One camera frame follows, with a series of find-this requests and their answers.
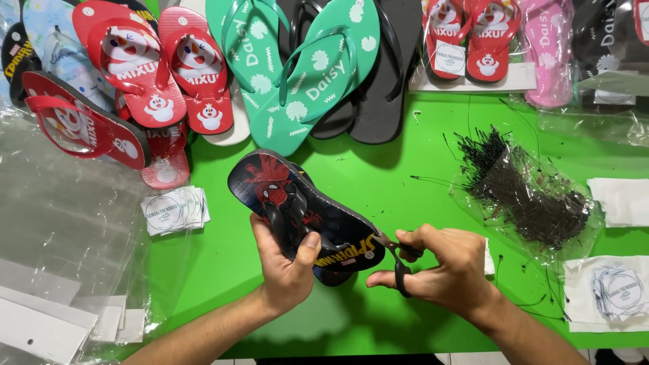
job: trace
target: pink flip flop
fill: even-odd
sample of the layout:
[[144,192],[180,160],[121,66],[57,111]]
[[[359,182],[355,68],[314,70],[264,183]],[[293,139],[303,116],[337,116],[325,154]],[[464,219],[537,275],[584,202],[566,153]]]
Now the pink flip flop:
[[524,0],[521,29],[530,42],[523,61],[536,64],[535,90],[525,100],[535,107],[560,107],[572,99],[568,33],[574,15],[569,0]]

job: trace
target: red flip flop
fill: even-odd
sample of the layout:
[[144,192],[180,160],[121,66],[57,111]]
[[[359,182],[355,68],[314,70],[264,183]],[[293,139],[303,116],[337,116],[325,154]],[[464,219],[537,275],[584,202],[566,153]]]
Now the red flip flop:
[[28,71],[22,79],[30,95],[25,102],[61,151],[79,158],[106,155],[135,170],[151,163],[149,144],[135,126],[95,106],[50,73]]
[[649,1],[634,0],[633,2],[633,22],[635,23],[635,32],[640,42],[649,45]]
[[494,84],[507,75],[509,43],[519,29],[520,8],[513,0],[508,6],[500,0],[473,0],[473,5],[466,76],[475,83]]
[[435,55],[441,45],[439,42],[460,45],[469,32],[470,22],[462,27],[463,5],[461,0],[433,0],[428,3],[422,15],[424,27],[425,51],[429,62],[426,72],[429,76],[440,81],[452,81],[459,77],[454,73],[445,72],[435,66]]
[[200,134],[221,134],[233,122],[228,69],[207,28],[207,19],[180,6],[163,10],[158,22],[171,73],[185,91],[187,123]]
[[182,186],[190,177],[185,155],[187,126],[181,122],[168,129],[144,131],[153,154],[153,163],[141,171],[144,183],[157,190]]
[[125,6],[89,0],[75,7],[72,22],[88,58],[124,92],[139,125],[164,128],[184,118],[182,92],[160,54],[156,33],[144,19]]

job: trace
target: zigzag print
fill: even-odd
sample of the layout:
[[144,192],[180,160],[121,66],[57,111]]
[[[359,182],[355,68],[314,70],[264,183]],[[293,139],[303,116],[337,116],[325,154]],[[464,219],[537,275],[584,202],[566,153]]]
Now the zigzag print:
[[237,55],[237,51],[235,51],[234,48],[230,48],[230,54],[234,57],[234,60],[239,60],[239,55]]
[[288,135],[292,137],[292,136],[295,136],[296,134],[304,133],[304,132],[306,132],[308,130],[309,130],[309,128],[304,127],[304,128],[298,129],[297,131],[290,132]]
[[273,72],[273,59],[271,58],[271,48],[266,47],[266,58],[268,58],[268,71]]
[[298,90],[300,90],[300,85],[302,85],[302,81],[304,81],[304,78],[306,77],[306,72],[302,72],[302,75],[300,75],[300,79],[297,81],[297,84],[291,89],[291,95],[297,94]]
[[241,94],[243,95],[244,98],[250,101],[250,104],[252,104],[255,108],[259,109],[259,104],[255,103],[254,100],[252,100],[252,98],[250,97],[250,95],[248,95],[247,92],[242,91]]
[[266,134],[266,137],[270,138],[272,132],[273,132],[273,117],[270,117],[268,119],[268,134]]

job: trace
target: green flip flop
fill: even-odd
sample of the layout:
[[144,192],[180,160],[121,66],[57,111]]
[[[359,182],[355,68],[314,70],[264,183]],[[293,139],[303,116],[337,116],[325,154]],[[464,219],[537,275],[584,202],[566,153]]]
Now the green flip flop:
[[253,115],[275,92],[273,81],[282,71],[278,26],[281,21],[288,29],[288,20],[275,0],[206,1],[205,12]]
[[374,1],[331,0],[275,79],[272,96],[251,114],[254,141],[282,156],[295,152],[318,119],[363,82],[379,41]]

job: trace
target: right hand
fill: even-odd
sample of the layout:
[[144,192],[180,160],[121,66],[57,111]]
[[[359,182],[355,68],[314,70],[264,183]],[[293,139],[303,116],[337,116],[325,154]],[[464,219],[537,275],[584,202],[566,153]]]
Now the right hand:
[[[396,235],[402,244],[419,250],[429,249],[439,262],[439,266],[405,276],[406,290],[413,297],[444,307],[468,320],[492,302],[497,289],[484,276],[486,243],[483,236],[461,229],[437,230],[430,224],[412,232],[399,229]],[[403,250],[399,256],[408,262],[415,261]],[[372,273],[365,284],[368,288],[397,287],[395,273],[389,270]]]

